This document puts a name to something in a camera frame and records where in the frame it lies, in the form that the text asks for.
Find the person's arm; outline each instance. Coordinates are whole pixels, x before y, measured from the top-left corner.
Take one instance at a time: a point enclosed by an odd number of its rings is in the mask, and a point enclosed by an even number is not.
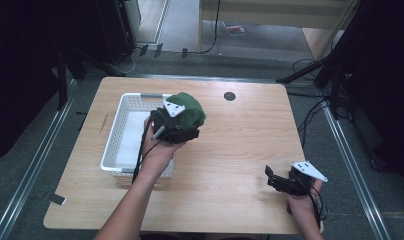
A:
[[[144,154],[158,142],[158,140],[151,140],[152,135],[153,129],[149,127],[144,143]],[[138,239],[153,186],[167,168],[174,152],[183,145],[184,143],[161,142],[147,154],[136,180],[95,239]]]
[[[316,180],[313,187],[319,192],[322,181]],[[314,207],[309,196],[293,196],[285,193],[292,215],[306,240],[323,240],[314,215]]]

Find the green cloth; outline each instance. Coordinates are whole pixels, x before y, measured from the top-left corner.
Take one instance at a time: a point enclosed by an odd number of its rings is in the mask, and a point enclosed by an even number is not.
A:
[[[186,109],[178,115],[180,117],[180,127],[182,129],[193,126],[200,127],[204,124],[206,115],[200,103],[191,95],[181,92],[167,98],[168,102],[185,106]]]

